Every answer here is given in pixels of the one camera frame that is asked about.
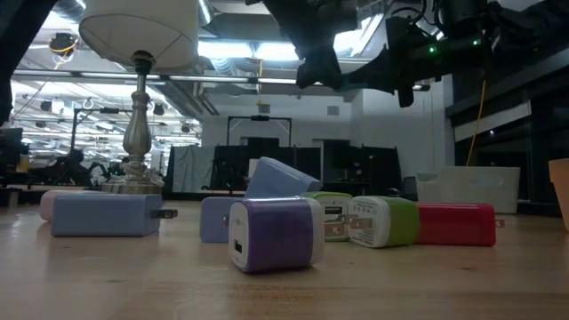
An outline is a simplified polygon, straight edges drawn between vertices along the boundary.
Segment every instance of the green charger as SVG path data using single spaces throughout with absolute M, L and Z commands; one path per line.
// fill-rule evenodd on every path
M 402 198 L 355 197 L 349 208 L 351 240 L 369 248 L 409 245 L 419 234 L 419 208 Z
M 352 196 L 338 192 L 307 192 L 303 197 L 317 200 L 325 213 L 325 239 L 348 241 L 349 207 Z

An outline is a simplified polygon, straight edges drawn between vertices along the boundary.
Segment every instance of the red charger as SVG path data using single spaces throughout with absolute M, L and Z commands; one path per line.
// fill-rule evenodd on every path
M 496 244 L 496 220 L 490 204 L 418 204 L 416 244 Z

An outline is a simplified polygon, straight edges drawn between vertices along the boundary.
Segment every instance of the storage bin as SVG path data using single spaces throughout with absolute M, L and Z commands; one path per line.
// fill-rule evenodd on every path
M 513 167 L 445 167 L 418 173 L 417 194 L 424 203 L 491 204 L 496 213 L 516 213 L 519 173 Z

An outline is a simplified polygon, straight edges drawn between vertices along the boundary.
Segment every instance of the lime green charger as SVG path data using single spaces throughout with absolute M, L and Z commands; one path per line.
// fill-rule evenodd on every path
M 351 240 L 369 248 L 409 245 L 419 234 L 419 208 L 402 198 L 355 197 L 349 208 Z

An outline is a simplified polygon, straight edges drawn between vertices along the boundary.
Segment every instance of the lamp shade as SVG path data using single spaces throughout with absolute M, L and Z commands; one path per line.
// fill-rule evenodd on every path
M 185 70 L 199 59 L 197 10 L 197 0 L 89 0 L 79 33 L 104 59 L 132 66 L 145 51 L 154 70 Z

